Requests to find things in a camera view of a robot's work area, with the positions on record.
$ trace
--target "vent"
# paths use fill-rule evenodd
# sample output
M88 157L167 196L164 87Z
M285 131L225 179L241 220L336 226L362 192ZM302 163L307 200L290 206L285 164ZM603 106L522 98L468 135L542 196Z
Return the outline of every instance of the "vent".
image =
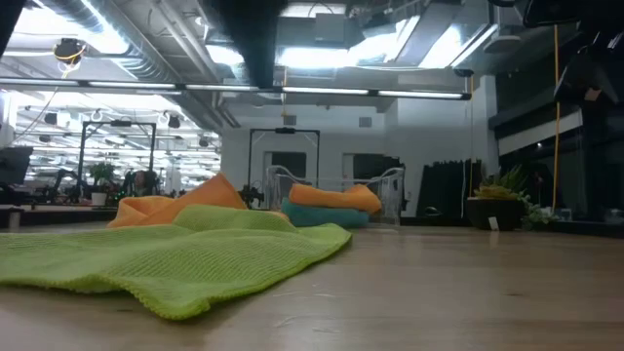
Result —
M372 127L372 117L360 117L360 128Z
M296 115L286 115L286 116L284 116L284 125L285 126L296 126Z

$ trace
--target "metal frame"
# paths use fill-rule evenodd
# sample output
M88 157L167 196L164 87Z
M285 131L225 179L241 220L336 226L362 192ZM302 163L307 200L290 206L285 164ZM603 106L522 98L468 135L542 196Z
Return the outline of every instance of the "metal frame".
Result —
M371 88L334 88L334 87L272 87L260 89L244 85L218 83L150 83L118 82L72 79L39 79L0 77L0 88L7 90L38 90L59 92L97 92L121 94L159 94L178 96L183 92L231 92L231 93L275 93L275 94L312 94L338 95L362 98L424 98L442 100L469 100L471 93L441 91L397 91Z
M297 133L314 133L316 135L316 187L319 187L319 159L321 158L321 131L319 130L298 130L291 128L252 128L250 129L250 147L247 162L247 185L252 186L252 147L254 145L255 132L275 132L275 134L297 134Z
M87 142L87 128L89 126L111 126L111 127L131 127L131 126L148 126L152 128L152 138L149 150L149 171L154 169L154 147L156 145L156 123L130 122L130 121L110 121L110 122L83 122L82 136L80 138L80 156L78 158L78 180L82 179L82 169L85 159L85 143Z

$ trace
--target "orange cloth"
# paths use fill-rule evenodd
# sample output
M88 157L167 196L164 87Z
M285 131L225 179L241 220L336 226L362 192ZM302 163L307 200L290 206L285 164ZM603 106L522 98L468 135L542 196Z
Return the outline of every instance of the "orange cloth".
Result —
M164 196L125 198L119 203L117 216L106 227L129 225L169 224L177 214L189 205L215 205L244 210L247 208L241 196L225 175L219 173L198 188L178 199Z
M366 211L369 215L381 210L379 198L362 184L345 192L325 191L309 185L295 184L291 188L289 200L303 206Z

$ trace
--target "bright light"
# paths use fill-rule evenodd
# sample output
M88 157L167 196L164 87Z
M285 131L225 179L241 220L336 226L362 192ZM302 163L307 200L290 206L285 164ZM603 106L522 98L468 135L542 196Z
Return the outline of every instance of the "bright light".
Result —
M139 88L139 89L174 89L175 84L167 83L143 83L143 82L89 82L96 88Z
M257 87L239 85L187 84L186 89L207 90L213 92L252 92L256 91Z
M380 97L392 98L441 98L441 99L460 99L462 94L457 93L433 93L433 92L395 92L395 91L379 91Z
M89 43L99 52L105 54L122 54L128 50L128 43L117 34L117 31L99 14L89 1L81 1L93 16L100 21L103 31L94 34L84 29L80 24L69 21L54 11L43 9L24 9L19 16L15 27L15 33L58 35L62 37L74 37Z
M33 149L35 151L50 151L57 152L60 154L78 154L80 153L80 147L51 147L51 146L34 146ZM95 147L86 147L85 153L90 155L98 154L101 152L110 152L117 153L120 155L131 155L131 156L149 156L149 150L133 150L133 149L125 149L125 148L95 148ZM154 157L167 157L167 156L213 156L216 157L217 154L214 151L210 150L154 150Z
M280 16L290 18L314 18L316 14L344 15L345 11L346 6L344 4L294 2L290 3Z
M292 68L340 68L355 65L346 49L286 48L278 63Z
M349 49L349 57L354 61L358 61L385 55L395 46L396 39L397 33L380 34L367 38Z
M414 16L407 20L403 19L397 23L397 33L399 33L399 35L397 36L394 46L386 53L386 58L383 60L384 62L389 62L397 58L408 42L408 39L410 39L411 33L416 28L419 20L420 16Z
M31 78L0 78L0 84L18 84L18 85L42 85L50 87L77 87L78 82L67 81L61 79L31 79Z
M304 88L284 87L284 93L307 93L307 94L334 94L334 95L366 95L366 89L336 89L336 88Z
M418 68L445 68L461 52L461 33L451 25L433 45Z
M493 26L491 26L485 33L484 35L482 35L481 37L479 37L479 39L477 39L477 41L475 41L474 43L472 43L472 45L466 49L460 56L459 58L456 58L450 65L453 67L457 67L460 63L462 63L465 59L468 59L469 56L472 55L472 53L474 53L479 47L481 47L486 40L492 35L494 34L494 32L498 30L498 24L495 24Z
M208 53L216 63L224 63L228 65L240 64L245 60L238 52L219 45L207 45Z

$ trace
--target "folded towel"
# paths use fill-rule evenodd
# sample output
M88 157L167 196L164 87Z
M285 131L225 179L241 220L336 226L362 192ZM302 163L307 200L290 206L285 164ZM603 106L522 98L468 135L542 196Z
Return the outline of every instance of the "folded towel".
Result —
M369 222L369 214L363 211L301 206L292 204L289 199L282 202L282 212L296 227L333 223L343 228L361 228Z
M117 216L108 228L129 225L169 224L186 206L215 205L232 209L246 209L236 189L219 173L184 196L172 199L164 196L125 198L119 202Z
M381 210L381 201L364 185L358 184L345 192L324 191L303 184L294 184L289 200L292 204L333 209L355 209L369 215Z
M267 212L192 205L173 224L0 234L0 284L127 291L156 315L180 320L265 290L350 236L333 224L296 229Z

